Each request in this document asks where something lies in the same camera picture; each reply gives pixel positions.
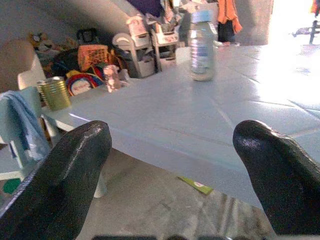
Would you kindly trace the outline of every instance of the blue towel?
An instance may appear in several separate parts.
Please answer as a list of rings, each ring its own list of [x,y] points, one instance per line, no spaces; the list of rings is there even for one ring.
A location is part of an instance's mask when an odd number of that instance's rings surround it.
[[[39,126],[36,114],[18,91],[7,91],[0,94],[0,101],[8,99],[16,114],[22,135],[19,137],[23,148],[30,150],[30,156],[35,161],[43,160],[50,152],[48,141]]]

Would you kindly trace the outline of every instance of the tabletop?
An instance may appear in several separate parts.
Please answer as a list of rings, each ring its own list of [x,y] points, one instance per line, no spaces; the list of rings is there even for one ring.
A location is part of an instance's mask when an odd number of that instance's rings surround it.
[[[264,122],[320,161],[318,49],[222,47],[213,81],[193,81],[186,59],[117,92],[97,87],[43,114],[66,131],[107,122],[115,149],[261,208],[233,130],[243,120]]]

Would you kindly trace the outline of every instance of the purple cloth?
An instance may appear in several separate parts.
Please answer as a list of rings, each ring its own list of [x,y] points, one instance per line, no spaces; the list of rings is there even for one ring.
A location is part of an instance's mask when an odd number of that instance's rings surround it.
[[[160,13],[162,10],[160,0],[127,0],[127,1],[131,3],[132,6],[134,6],[143,14],[149,13],[155,17],[160,16]]]

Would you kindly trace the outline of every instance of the orange basket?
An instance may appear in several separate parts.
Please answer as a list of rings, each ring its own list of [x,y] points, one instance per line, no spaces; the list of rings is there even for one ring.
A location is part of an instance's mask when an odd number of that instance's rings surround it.
[[[91,65],[101,62],[110,62],[110,53],[106,45],[81,45],[78,49],[78,64],[82,72],[88,70]]]

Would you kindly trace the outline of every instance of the dark pants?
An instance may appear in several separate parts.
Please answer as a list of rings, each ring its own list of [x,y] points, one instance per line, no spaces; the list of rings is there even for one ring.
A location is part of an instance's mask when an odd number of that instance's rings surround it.
[[[230,42],[236,41],[234,29],[232,27],[232,21],[228,20],[225,24],[219,22],[218,24],[218,41],[219,42]]]

